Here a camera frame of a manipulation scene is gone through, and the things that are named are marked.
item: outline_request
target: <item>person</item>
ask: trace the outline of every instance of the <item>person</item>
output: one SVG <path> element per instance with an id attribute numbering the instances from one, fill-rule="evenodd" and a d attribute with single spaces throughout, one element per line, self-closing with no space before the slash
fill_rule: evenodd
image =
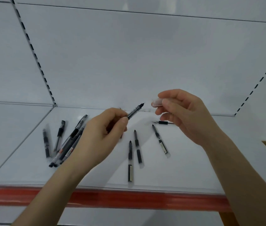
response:
<path id="1" fill-rule="evenodd" d="M 163 91 L 156 110 L 206 152 L 240 226 L 266 225 L 266 182 L 220 129 L 200 98 L 180 89 Z M 71 156 L 56 170 L 13 226 L 56 225 L 78 183 L 116 146 L 127 113 L 110 108 L 92 118 Z"/>

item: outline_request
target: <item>pen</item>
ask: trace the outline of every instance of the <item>pen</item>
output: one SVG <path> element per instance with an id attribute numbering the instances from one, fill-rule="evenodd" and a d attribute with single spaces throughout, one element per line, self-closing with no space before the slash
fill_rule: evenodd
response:
<path id="1" fill-rule="evenodd" d="M 59 152 L 57 153 L 57 155 L 54 157 L 54 159 L 52 160 L 52 162 L 50 163 L 49 167 L 53 167 L 56 166 L 56 162 L 58 161 L 58 159 L 60 158 L 60 156 L 62 155 L 64 149 L 68 148 L 68 145 L 70 143 L 70 141 L 73 139 L 73 137 L 75 137 L 75 135 L 78 133 L 79 129 L 82 127 L 84 121 L 87 119 L 88 115 L 85 115 L 82 117 L 82 119 L 78 122 L 78 124 L 76 125 L 75 129 L 73 130 L 73 132 L 70 134 L 70 136 L 66 139 L 66 141 L 63 143 L 61 149 L 59 150 Z"/>
<path id="2" fill-rule="evenodd" d="M 167 121 L 152 121 L 153 123 L 158 123 L 158 124 L 174 124 L 171 122 L 167 122 Z"/>
<path id="3" fill-rule="evenodd" d="M 57 151 L 58 151 L 58 145 L 60 143 L 60 140 L 61 140 L 61 137 L 62 137 L 62 134 L 64 132 L 64 128 L 65 128 L 65 121 L 62 121 L 61 122 L 61 126 L 58 130 L 58 137 L 57 137 L 57 140 L 55 142 L 55 148 L 53 149 L 53 154 L 55 154 Z"/>
<path id="4" fill-rule="evenodd" d="M 133 166 L 132 166 L 132 142 L 130 140 L 129 142 L 129 165 L 128 165 L 128 182 L 132 182 L 133 178 L 132 178 L 132 170 L 133 170 Z"/>
<path id="5" fill-rule="evenodd" d="M 73 150 L 75 149 L 76 145 L 78 144 L 78 141 L 80 140 L 80 137 L 82 135 L 80 135 L 77 140 L 75 141 L 75 143 L 72 145 L 72 147 L 69 149 L 69 151 L 67 152 L 67 154 L 65 155 L 65 157 L 63 158 L 63 160 L 60 162 L 60 164 L 62 164 L 69 156 L 70 154 L 73 152 Z"/>
<path id="6" fill-rule="evenodd" d="M 136 146 L 138 163 L 142 163 L 141 153 L 140 153 L 140 149 L 139 149 L 139 142 L 138 142 L 138 139 L 137 139 L 137 132 L 136 132 L 136 130 L 134 130 L 134 136 L 135 136 L 135 146 Z"/>
<path id="7" fill-rule="evenodd" d="M 48 142 L 46 129 L 43 129 L 43 140 L 44 140 L 46 158 L 49 158 L 50 157 L 49 142 Z"/>
<path id="8" fill-rule="evenodd" d="M 158 141 L 159 141 L 159 143 L 160 143 L 160 146 L 161 146 L 161 148 L 163 149 L 164 153 L 165 153 L 165 154 L 168 153 L 168 151 L 167 151 L 167 149 L 166 149 L 164 143 L 162 142 L 162 139 L 160 138 L 160 135 L 159 135 L 157 129 L 155 128 L 155 126 L 154 126 L 153 124 L 152 124 L 152 128 L 153 128 L 153 130 L 154 130 L 154 132 L 155 132 L 155 134 L 156 134 L 156 137 L 157 137 L 157 139 L 158 139 Z"/>
<path id="9" fill-rule="evenodd" d="M 69 149 L 72 147 L 72 145 L 75 143 L 75 141 L 78 139 L 80 135 L 82 135 L 83 131 L 85 129 L 85 126 L 82 126 L 79 128 L 78 133 L 71 139 L 71 141 L 67 144 L 67 146 L 64 147 L 64 151 L 60 155 L 59 160 L 63 160 Z"/>
<path id="10" fill-rule="evenodd" d="M 128 114 L 128 119 L 131 119 L 135 113 L 137 113 L 142 107 L 144 106 L 144 103 L 140 104 L 139 106 L 137 106 L 135 109 L 133 109 L 129 114 Z"/>

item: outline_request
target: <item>red strip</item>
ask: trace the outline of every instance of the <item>red strip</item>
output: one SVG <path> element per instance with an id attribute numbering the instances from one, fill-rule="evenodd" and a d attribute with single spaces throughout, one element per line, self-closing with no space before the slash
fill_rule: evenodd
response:
<path id="1" fill-rule="evenodd" d="M 27 206 L 41 188 L 0 187 L 0 205 Z M 174 209 L 231 212 L 224 195 L 75 190 L 67 207 Z"/>

